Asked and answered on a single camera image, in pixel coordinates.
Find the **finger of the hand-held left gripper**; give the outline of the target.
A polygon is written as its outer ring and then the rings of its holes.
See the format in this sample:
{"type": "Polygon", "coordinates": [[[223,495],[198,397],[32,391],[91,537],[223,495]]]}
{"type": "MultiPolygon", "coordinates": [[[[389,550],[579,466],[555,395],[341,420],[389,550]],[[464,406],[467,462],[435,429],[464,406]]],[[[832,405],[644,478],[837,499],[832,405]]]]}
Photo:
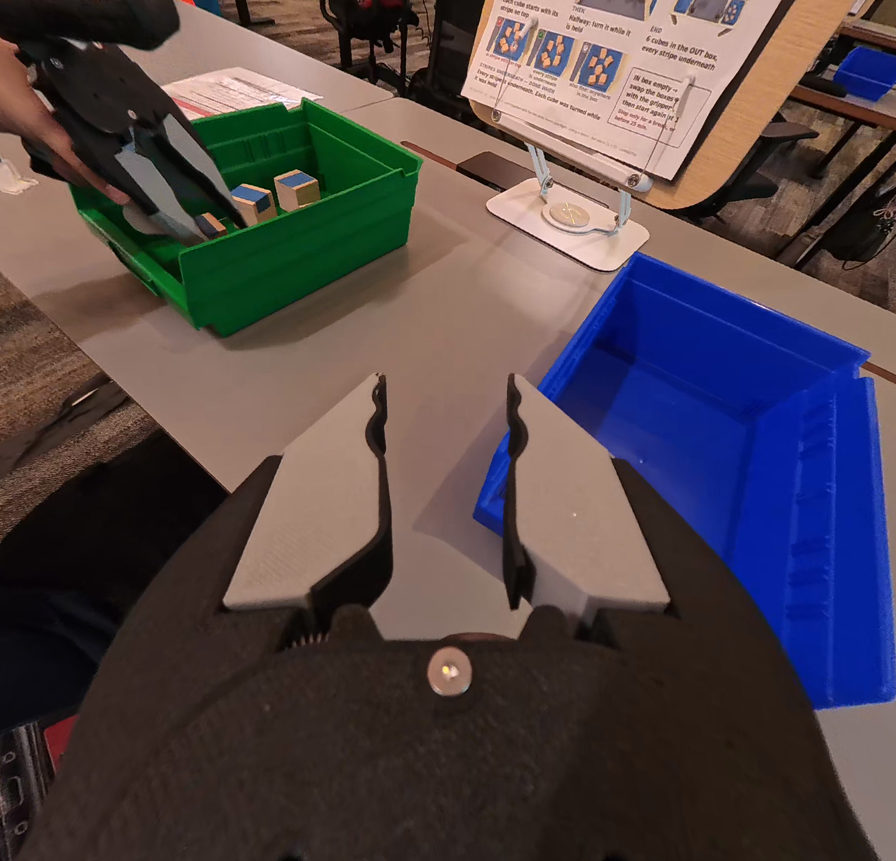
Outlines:
{"type": "Polygon", "coordinates": [[[185,192],[196,196],[203,194],[211,203],[227,211],[237,228],[248,226],[215,160],[181,113],[166,113],[162,117],[156,127],[156,145],[178,173],[181,189],[175,189],[176,197],[181,198],[185,192]]]}
{"type": "Polygon", "coordinates": [[[138,154],[134,143],[126,145],[116,155],[116,160],[155,209],[153,213],[148,214],[146,207],[140,206],[137,197],[132,195],[131,201],[121,208],[131,228],[146,235],[164,234],[186,246],[206,242],[205,236],[196,226],[195,219],[188,217],[173,189],[155,164],[149,158],[138,154]]]}

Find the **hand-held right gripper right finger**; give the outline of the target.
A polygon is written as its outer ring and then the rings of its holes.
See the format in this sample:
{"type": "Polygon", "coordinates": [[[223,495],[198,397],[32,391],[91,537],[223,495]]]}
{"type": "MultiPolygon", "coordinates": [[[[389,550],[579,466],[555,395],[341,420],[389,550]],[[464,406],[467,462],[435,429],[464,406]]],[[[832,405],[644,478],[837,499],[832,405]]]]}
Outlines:
{"type": "Polygon", "coordinates": [[[507,380],[503,582],[510,609],[554,607],[579,630],[670,598],[615,459],[521,374],[507,380]]]}

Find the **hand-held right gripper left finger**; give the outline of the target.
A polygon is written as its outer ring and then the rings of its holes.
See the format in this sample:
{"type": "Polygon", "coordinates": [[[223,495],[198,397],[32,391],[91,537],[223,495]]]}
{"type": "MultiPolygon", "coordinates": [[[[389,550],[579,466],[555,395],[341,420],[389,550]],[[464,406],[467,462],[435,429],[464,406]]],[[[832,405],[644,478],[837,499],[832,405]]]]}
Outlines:
{"type": "Polygon", "coordinates": [[[385,374],[371,374],[282,453],[224,596],[230,612],[296,610],[329,631],[392,578],[385,374]]]}

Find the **blue plastic bin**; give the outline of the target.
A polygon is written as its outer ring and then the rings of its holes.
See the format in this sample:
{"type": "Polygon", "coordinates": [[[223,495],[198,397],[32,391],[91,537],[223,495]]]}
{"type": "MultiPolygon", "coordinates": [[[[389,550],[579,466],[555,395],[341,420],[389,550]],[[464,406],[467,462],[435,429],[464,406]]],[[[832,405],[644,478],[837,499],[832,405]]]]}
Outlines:
{"type": "MultiPolygon", "coordinates": [[[[817,710],[894,699],[868,357],[637,253],[536,386],[615,459],[668,612],[817,710]]],[[[474,511],[498,534],[508,440],[474,511]]]]}

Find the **green plastic bin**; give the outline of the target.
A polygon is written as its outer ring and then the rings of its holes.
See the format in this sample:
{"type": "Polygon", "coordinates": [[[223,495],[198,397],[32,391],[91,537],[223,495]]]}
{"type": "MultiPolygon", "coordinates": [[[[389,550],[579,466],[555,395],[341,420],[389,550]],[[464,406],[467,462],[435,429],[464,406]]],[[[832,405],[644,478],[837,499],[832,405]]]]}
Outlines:
{"type": "Polygon", "coordinates": [[[196,329],[227,337],[403,246],[422,160],[322,105],[266,105],[194,121],[230,188],[274,190],[281,174],[316,177],[321,199],[187,247],[145,235],[95,190],[72,188],[92,234],[196,329]]]}

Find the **person's left hand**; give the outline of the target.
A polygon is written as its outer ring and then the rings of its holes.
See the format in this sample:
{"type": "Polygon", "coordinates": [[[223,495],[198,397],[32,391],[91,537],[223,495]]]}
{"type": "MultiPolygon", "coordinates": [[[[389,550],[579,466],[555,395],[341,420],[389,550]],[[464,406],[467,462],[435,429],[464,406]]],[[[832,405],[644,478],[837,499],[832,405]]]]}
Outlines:
{"type": "Polygon", "coordinates": [[[99,177],[75,154],[72,139],[28,82],[28,70],[17,59],[17,51],[15,45],[1,41],[1,131],[42,150],[62,180],[92,187],[115,204],[128,204],[127,194],[99,177]]]}

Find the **printed paper sheet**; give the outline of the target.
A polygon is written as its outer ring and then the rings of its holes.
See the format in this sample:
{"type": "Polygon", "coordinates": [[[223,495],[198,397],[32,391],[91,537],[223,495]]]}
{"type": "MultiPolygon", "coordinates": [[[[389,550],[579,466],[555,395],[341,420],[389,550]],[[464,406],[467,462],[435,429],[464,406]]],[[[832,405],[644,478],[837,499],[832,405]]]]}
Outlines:
{"type": "Polygon", "coordinates": [[[185,78],[162,89],[189,120],[268,105],[283,105],[291,111],[306,99],[322,99],[320,94],[239,67],[185,78]]]}

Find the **black office chair red detail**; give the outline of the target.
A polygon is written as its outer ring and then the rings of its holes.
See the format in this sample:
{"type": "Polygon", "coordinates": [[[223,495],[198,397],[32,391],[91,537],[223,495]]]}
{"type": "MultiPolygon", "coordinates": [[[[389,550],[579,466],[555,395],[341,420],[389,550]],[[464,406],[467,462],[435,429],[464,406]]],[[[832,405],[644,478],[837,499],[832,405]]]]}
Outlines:
{"type": "Polygon", "coordinates": [[[319,5],[338,35],[339,69],[406,96],[408,33],[420,24],[410,1],[319,0],[319,5]]]}

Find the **black rectangular plate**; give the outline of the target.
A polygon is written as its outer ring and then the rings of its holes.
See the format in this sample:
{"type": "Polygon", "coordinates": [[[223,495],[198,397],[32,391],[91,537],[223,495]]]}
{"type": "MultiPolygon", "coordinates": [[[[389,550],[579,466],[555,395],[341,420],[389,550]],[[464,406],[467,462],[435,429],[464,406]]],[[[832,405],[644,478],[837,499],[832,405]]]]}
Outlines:
{"type": "Polygon", "coordinates": [[[456,171],[497,191],[507,191],[532,177],[528,167],[490,151],[459,162],[456,171]]]}

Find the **wooden document stand white base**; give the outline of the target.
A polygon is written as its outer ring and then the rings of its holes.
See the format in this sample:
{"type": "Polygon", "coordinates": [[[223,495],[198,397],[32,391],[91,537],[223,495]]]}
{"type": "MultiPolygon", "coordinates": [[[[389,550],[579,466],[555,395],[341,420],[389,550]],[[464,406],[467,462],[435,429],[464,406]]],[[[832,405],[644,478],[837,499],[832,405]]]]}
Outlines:
{"type": "MultiPolygon", "coordinates": [[[[480,120],[525,144],[535,172],[489,200],[488,211],[587,268],[617,270],[649,238],[632,219],[633,200],[677,210],[702,202],[724,185],[856,1],[791,0],[672,181],[470,102],[480,120]]],[[[485,0],[483,9],[491,2],[485,0]]],[[[482,35],[483,9],[472,53],[482,35]]]]}

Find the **black hanging bag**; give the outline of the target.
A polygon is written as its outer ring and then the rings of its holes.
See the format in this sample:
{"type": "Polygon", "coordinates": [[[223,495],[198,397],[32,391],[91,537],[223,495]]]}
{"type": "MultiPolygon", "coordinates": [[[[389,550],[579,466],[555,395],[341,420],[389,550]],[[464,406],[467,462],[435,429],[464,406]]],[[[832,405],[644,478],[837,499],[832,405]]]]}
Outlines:
{"type": "Polygon", "coordinates": [[[840,259],[844,264],[865,265],[887,250],[894,239],[895,199],[891,197],[853,217],[840,259]]]}

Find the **printed instruction sheet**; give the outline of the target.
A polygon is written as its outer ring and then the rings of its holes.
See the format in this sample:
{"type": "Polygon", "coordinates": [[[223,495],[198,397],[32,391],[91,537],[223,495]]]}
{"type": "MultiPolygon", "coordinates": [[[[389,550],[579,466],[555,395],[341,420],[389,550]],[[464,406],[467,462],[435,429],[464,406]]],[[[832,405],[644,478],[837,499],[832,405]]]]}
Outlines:
{"type": "Polygon", "coordinates": [[[462,95],[672,181],[791,0],[492,0],[462,95]]]}

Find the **small blue background bin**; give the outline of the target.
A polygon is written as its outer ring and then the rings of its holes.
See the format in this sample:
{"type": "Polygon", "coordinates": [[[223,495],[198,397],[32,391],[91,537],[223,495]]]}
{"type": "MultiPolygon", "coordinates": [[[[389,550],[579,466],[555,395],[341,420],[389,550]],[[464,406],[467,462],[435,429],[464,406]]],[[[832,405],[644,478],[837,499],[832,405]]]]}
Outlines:
{"type": "Polygon", "coordinates": [[[840,63],[832,80],[848,94],[877,102],[895,86],[895,62],[893,52],[857,46],[840,63]]]}

